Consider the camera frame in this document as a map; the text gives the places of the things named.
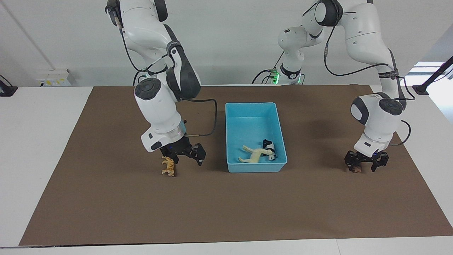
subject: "cable connector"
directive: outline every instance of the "cable connector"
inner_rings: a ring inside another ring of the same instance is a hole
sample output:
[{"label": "cable connector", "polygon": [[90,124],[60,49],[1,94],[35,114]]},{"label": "cable connector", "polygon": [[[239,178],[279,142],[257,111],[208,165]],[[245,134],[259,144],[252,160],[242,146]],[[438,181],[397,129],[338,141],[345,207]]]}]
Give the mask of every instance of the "cable connector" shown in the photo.
[{"label": "cable connector", "polygon": [[278,84],[280,79],[280,73],[277,68],[274,68],[270,71],[269,78],[272,79],[273,84]]},{"label": "cable connector", "polygon": [[273,70],[273,69],[264,69],[264,70],[262,70],[261,72],[259,72],[259,73],[255,76],[255,78],[253,79],[253,81],[252,81],[251,84],[254,84],[255,81],[256,81],[256,79],[257,79],[260,75],[262,75],[262,74],[264,74],[264,73],[271,73],[272,70]]},{"label": "cable connector", "polygon": [[115,13],[115,22],[116,22],[116,26],[118,27],[118,29],[122,32],[123,31],[123,26],[121,25],[120,19],[118,18],[116,13]]},{"label": "cable connector", "polygon": [[328,53],[329,53],[329,43],[326,43],[326,47],[324,48],[324,60],[327,59]]}]

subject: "small brown toy animal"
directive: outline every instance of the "small brown toy animal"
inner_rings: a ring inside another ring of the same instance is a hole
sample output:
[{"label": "small brown toy animal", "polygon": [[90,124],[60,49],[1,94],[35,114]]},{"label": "small brown toy animal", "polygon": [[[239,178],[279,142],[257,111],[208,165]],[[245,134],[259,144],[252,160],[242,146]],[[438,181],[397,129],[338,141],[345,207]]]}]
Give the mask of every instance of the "small brown toy animal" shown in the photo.
[{"label": "small brown toy animal", "polygon": [[362,172],[362,167],[361,166],[353,166],[352,167],[352,172],[353,173],[361,173]]},{"label": "small brown toy animal", "polygon": [[169,157],[162,157],[164,159],[164,161],[162,162],[162,165],[163,164],[167,164],[167,168],[162,170],[162,174],[165,174],[167,173],[168,176],[170,177],[174,177],[175,176],[175,164],[174,164],[174,161],[173,159],[169,158]]}]

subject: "toy animal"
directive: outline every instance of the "toy animal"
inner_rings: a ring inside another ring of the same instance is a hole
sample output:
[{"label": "toy animal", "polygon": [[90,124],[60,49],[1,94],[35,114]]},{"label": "toy animal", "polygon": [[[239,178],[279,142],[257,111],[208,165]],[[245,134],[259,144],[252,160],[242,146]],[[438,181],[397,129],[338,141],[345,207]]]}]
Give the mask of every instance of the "toy animal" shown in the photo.
[{"label": "toy animal", "polygon": [[272,141],[264,140],[263,141],[263,149],[271,150],[273,152],[272,155],[269,155],[269,160],[274,161],[277,159],[277,155],[275,154],[275,145]]},{"label": "toy animal", "polygon": [[162,162],[162,165],[163,164],[167,164],[167,168],[162,170],[162,174],[165,174],[167,173],[168,176],[170,177],[174,177],[174,167],[175,167],[175,164],[174,164],[174,161],[173,159],[169,158],[169,157],[162,157],[164,159],[164,161]]},{"label": "toy animal", "polygon": [[242,146],[242,149],[246,152],[250,152],[252,155],[250,156],[250,159],[242,159],[239,158],[239,161],[241,163],[258,163],[260,161],[261,154],[265,155],[273,155],[274,152],[272,150],[265,150],[265,149],[256,149],[252,150],[247,146]]}]

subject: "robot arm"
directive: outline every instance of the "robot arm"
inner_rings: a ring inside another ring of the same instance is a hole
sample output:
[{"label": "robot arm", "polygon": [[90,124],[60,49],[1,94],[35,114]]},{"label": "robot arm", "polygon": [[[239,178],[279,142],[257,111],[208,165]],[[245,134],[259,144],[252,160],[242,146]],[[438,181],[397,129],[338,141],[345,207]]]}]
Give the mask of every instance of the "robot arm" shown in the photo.
[{"label": "robot arm", "polygon": [[279,36],[279,45],[285,51],[280,81],[297,83],[303,61],[300,49],[321,43],[323,28],[337,25],[345,29],[348,55],[358,62],[375,65],[382,85],[381,93],[358,97],[352,103],[351,113],[365,126],[365,131],[354,146],[357,153],[348,153],[350,163],[347,163],[350,169],[362,161],[384,166],[386,160],[379,163],[379,159],[401,122],[406,100],[401,100],[404,94],[398,70],[392,52],[382,40],[379,16],[372,0],[315,1],[304,13],[302,26],[287,29]]},{"label": "robot arm", "polygon": [[149,152],[160,149],[175,163],[178,163],[177,155],[184,155],[201,166],[206,152],[201,144],[190,144],[185,136],[185,123],[175,105],[175,102],[196,97],[201,89],[200,80],[175,34],[162,23],[167,18],[165,1],[109,0],[106,12],[123,34],[127,48],[140,54],[147,66],[161,59],[162,51],[173,62],[171,68],[161,61],[150,69],[140,70],[148,72],[148,78],[139,82],[134,96],[151,124],[141,137],[144,147]]}]

